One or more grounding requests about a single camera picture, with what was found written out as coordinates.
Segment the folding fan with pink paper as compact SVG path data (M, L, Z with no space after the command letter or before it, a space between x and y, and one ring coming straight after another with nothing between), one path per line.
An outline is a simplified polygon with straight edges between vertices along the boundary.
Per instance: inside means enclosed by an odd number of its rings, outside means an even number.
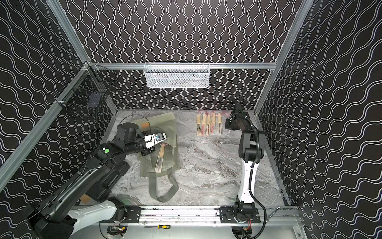
M205 113L202 114L202 136L205 136L206 135L206 120L207 120L207 116Z

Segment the olive green tote bag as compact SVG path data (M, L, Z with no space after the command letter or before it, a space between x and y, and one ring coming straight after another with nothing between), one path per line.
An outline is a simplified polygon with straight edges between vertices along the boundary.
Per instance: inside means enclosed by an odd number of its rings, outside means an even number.
M140 176L148 178L149 180L149 194L150 197L158 202L165 203L170 201L177 191L179 190L178 183L173 177L173 172L179 169L179 152L178 152L178 139L177 139L177 125L173 112L165 113L147 119L136 119L134 121L141 130L149 131L149 135L159 132L164 132L167 139L155 146L155 151L149 155L142 156L138 154L140 161ZM162 143L166 143L164 162L161 173L155 173L155 166L157 162L158 153ZM157 194L157 178L167 176L172 184L169 191L159 196Z

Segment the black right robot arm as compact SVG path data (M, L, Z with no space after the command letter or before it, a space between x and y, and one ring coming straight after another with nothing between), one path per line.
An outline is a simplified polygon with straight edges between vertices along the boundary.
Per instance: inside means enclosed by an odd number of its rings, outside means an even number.
M252 223L260 223L261 219L256 205L259 200L254 196L255 180L260 161L265 154L265 133L255 127L242 105L235 103L229 117L225 120L228 130L240 130L238 155L241 158L241 182L234 203L234 216L239 219L250 219Z

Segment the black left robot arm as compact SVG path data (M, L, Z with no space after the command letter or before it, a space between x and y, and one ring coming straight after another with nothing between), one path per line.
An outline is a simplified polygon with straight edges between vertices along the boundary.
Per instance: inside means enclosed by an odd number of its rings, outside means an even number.
M129 166L124 161L130 154L143 156L167 140L164 132L140 130L132 122L118 125L112 141L101 144L88 157L86 164L53 195L23 210L25 222L40 239L68 239L77 231L104 220L125 219L125 206L116 199L107 200L110 187Z

